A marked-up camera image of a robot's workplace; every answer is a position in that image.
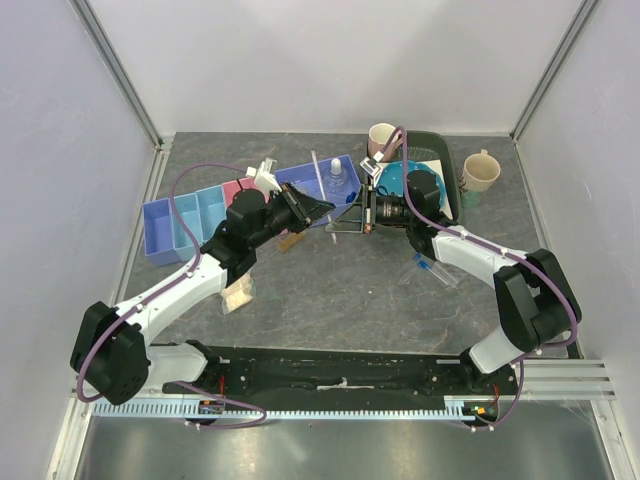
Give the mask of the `glass stirring rod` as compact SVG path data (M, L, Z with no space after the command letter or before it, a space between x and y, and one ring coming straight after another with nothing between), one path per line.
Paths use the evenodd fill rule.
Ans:
M317 154L316 151L314 149L312 149L310 151L311 153L311 159L312 159L312 163L314 166L314 171L315 171L315 175L316 175L316 179L318 181L318 185L319 185L319 190L320 190L320 194L321 194L321 198L323 201L327 201L326 198L326 193L325 193L325 189L324 189L324 184L322 181L322 177L321 177L321 172L320 172L320 168L319 168L319 163L318 163L318 159L317 159ZM334 245L337 245L337 235L336 233L330 233L331 235L331 239Z

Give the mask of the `glass flask white stopper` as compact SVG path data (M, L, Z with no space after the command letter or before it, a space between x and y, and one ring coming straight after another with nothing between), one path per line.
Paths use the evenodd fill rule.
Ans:
M324 170L322 180L325 194L328 200L334 204L344 204L352 193L349 172L339 158L330 160L328 167Z

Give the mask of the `bag of cotton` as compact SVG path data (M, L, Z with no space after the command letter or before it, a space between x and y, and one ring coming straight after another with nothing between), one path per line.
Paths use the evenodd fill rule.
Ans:
M222 312L229 314L241 308L254 298L255 293L256 287L253 278L251 274L247 272L232 285L220 292Z

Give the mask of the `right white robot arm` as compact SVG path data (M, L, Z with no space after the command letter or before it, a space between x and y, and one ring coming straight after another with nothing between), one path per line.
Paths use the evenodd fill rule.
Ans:
M491 287L499 325L467 351L469 362L458 368L467 392L483 392L494 371L545 346L563 333L574 337L582 314L555 255L510 250L477 237L450 221L440 209L437 176L413 170L408 192L389 194L371 185L326 229L330 233L368 233L382 225L405 230L414 251L435 264L456 267Z

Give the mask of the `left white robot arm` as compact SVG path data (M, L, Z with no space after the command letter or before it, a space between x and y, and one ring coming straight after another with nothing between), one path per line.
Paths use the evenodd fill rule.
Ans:
M288 183L269 197L255 189L238 192L214 235L181 269L116 306L98 301L86 310L70 359L79 399L90 399L84 385L113 405L145 387L176 381L211 392L220 371L199 348L157 346L155 338L196 304L239 281L256 263L259 246L283 231L306 230L334 208Z

